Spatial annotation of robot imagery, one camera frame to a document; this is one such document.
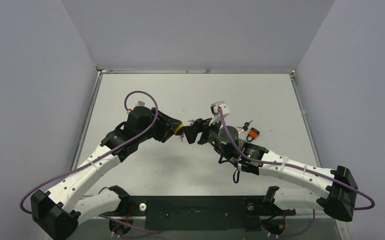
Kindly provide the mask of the yellow padlock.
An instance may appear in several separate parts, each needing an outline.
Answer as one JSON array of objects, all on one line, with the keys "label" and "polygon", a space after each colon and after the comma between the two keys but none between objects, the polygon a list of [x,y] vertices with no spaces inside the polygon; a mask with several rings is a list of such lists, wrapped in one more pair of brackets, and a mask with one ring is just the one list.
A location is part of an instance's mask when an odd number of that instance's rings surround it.
[{"label": "yellow padlock", "polygon": [[176,126],[174,129],[173,129],[173,133],[175,136],[180,136],[183,134],[182,132],[182,128],[184,127],[184,125],[181,123],[179,124],[178,126]]}]

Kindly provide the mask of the orange black padlock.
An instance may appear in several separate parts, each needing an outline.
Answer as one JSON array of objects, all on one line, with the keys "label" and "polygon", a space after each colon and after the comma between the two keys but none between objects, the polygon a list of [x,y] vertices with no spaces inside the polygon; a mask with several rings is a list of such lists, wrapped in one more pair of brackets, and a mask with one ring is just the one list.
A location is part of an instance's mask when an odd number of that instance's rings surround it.
[{"label": "orange black padlock", "polygon": [[252,127],[247,133],[246,140],[248,142],[254,141],[260,135],[260,131]]}]

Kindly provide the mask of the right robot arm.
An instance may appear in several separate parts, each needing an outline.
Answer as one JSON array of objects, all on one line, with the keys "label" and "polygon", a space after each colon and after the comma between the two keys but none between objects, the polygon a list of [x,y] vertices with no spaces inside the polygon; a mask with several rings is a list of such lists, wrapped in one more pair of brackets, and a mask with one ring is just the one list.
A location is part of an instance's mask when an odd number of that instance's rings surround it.
[{"label": "right robot arm", "polygon": [[178,131],[189,144],[210,144],[222,158],[235,167],[234,182],[241,172],[272,177],[294,184],[287,189],[270,186],[262,200],[263,209],[274,214],[281,210],[319,210],[329,217],[351,222],[356,210],[358,185],[345,166],[322,168],[294,161],[287,156],[239,138],[237,128],[197,119]]}]

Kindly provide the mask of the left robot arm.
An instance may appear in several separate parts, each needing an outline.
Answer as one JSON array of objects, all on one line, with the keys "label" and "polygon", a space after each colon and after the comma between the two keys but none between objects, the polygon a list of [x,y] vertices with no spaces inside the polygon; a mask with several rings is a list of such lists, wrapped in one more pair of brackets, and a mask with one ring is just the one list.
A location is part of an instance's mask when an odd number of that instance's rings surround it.
[{"label": "left robot arm", "polygon": [[108,212],[126,214],[130,208],[129,195],[117,185],[94,196],[83,196],[108,171],[136,152],[139,144],[149,139],[164,143],[181,126],[180,120],[155,108],[135,107],[127,120],[109,132],[78,168],[47,191],[37,190],[32,194],[34,222],[53,240],[66,240],[91,218]]}]

